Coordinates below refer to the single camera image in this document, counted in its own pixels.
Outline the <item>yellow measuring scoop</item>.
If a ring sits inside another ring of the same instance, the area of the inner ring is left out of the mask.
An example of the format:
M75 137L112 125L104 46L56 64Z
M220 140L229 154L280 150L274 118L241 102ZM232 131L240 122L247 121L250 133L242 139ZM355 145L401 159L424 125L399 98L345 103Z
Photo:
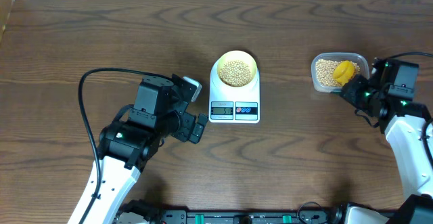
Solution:
M334 70L332 78L341 85L347 84L356 74L356 68L351 61L342 61Z

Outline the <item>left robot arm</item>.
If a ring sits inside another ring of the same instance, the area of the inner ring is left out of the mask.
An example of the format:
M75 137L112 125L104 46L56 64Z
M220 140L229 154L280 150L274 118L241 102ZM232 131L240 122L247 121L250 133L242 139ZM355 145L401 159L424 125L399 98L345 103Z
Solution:
M197 144L208 117L186 111L202 86L184 76L146 75L135 103L121 108L99 135L97 157L70 223L112 223L148 160L168 136Z

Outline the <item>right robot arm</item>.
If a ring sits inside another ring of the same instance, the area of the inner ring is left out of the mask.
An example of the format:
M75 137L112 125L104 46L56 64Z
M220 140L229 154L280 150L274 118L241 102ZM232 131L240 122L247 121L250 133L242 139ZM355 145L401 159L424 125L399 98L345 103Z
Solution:
M340 97L357 114L376 118L396 159L405 201L391 216L349 204L342 223L432 222L432 116L413 102L419 66L392 58L376 60L369 79L358 74L342 87Z

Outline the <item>white digital kitchen scale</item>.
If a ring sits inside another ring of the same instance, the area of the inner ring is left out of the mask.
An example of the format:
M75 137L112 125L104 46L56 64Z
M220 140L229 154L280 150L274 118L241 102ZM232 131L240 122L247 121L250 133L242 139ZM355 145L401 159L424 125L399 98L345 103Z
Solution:
M260 121L260 73L244 87L230 87L217 76L217 61L210 72L210 122L256 124Z

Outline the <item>soybeans in bowl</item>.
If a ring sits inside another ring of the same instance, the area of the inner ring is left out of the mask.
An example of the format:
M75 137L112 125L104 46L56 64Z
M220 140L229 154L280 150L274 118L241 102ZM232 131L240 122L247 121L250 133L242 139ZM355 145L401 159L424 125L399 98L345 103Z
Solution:
M232 87L243 87L253 79L249 65L241 60L226 62L220 69L219 77L225 84Z

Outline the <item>pale yellow bowl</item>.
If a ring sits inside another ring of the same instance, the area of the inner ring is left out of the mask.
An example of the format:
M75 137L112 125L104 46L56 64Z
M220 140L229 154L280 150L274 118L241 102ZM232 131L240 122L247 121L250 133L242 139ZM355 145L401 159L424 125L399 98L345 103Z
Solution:
M241 60L241 61L247 63L247 65L249 65L250 71L252 72L252 75L253 75L253 79L247 85L252 84L256 80L256 77L258 76L258 67L256 65L255 59L249 53L247 53L245 51L240 51L240 50L228 51L227 53L223 54L220 57L220 59L217 61L216 73L217 73L217 76L219 79L220 79L220 77L219 77L220 69L223 67L223 65L226 62L231 61L231 60Z

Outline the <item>clear plastic container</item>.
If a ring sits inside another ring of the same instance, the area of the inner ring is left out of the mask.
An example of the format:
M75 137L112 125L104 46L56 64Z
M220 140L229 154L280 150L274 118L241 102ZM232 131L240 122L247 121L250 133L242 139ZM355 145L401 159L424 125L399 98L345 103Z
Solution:
M341 87L328 87L321 85L317 80L317 74L315 70L315 64L319 59L324 60L334 60L334 61L343 61L350 60L359 65L361 71L359 74L362 74L364 77L369 78L369 66L367 64L367 60L357 54L357 53L347 53L347 52L330 52L330 53L321 53L316 56L311 63L311 76L313 80L314 88L319 92L324 93L337 93L341 91Z

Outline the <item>pile of soybeans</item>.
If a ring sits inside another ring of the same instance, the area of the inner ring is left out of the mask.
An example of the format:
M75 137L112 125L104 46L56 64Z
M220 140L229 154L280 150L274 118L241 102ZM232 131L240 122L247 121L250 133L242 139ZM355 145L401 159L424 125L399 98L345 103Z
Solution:
M336 67L341 63L342 61L334 61L334 60L324 60L319 59L315 64L315 70L317 74L317 80L321 85L328 86L328 87L342 87L340 83L336 82L332 78L332 74ZM356 74L360 73L361 69L358 64L352 62L353 65L356 68Z

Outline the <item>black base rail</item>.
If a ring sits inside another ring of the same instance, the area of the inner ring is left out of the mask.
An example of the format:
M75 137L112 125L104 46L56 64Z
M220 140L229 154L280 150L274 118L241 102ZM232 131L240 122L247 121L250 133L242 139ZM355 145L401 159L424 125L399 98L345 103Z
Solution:
M188 208L157 208L142 200L132 200L120 208L113 224L291 224L291 223L398 223L393 212L378 212L352 202L324 208L306 202L297 210L285 211L198 211Z

